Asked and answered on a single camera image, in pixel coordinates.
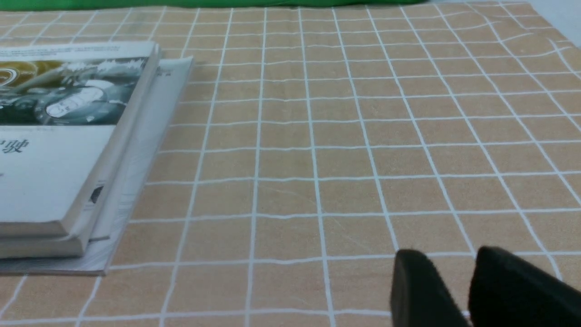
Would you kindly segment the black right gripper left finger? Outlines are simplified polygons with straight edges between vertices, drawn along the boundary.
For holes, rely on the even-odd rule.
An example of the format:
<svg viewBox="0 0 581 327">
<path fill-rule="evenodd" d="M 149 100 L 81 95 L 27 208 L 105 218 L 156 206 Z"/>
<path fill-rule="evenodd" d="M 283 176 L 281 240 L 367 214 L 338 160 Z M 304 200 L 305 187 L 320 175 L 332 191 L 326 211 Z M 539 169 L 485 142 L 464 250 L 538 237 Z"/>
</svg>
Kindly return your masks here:
<svg viewBox="0 0 581 327">
<path fill-rule="evenodd" d="M 421 251 L 399 250 L 390 294 L 394 327 L 467 327 L 438 270 Z"/>
</svg>

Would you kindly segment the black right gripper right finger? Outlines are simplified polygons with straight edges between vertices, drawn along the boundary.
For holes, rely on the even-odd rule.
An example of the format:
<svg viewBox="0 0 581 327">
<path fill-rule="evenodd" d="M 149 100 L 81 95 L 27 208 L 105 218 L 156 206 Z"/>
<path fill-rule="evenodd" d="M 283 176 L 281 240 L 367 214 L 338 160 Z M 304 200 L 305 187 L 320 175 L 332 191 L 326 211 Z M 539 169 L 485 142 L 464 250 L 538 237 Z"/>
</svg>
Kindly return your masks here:
<svg viewBox="0 0 581 327">
<path fill-rule="evenodd" d="M 468 309 L 474 327 L 578 327 L 581 294 L 500 247 L 477 253 Z"/>
</svg>

